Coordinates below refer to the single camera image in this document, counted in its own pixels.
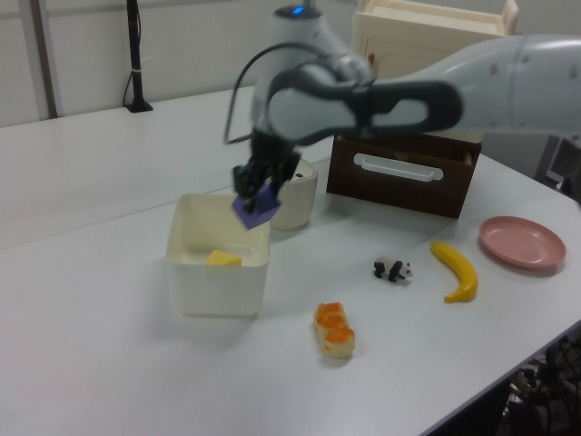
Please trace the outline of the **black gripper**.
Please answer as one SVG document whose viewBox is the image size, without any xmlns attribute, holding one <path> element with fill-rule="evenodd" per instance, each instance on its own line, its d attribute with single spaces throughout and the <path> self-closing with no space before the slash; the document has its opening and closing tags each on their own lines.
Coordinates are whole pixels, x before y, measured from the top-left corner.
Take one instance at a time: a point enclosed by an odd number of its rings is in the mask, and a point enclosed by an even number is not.
<svg viewBox="0 0 581 436">
<path fill-rule="evenodd" d="M 253 213 L 261 185 L 268 182 L 269 194 L 278 199 L 281 187 L 288 182 L 300 162 L 294 146 L 277 136 L 254 132 L 251 138 L 251 158 L 245 165 L 232 169 L 234 190 L 246 213 Z"/>
</svg>

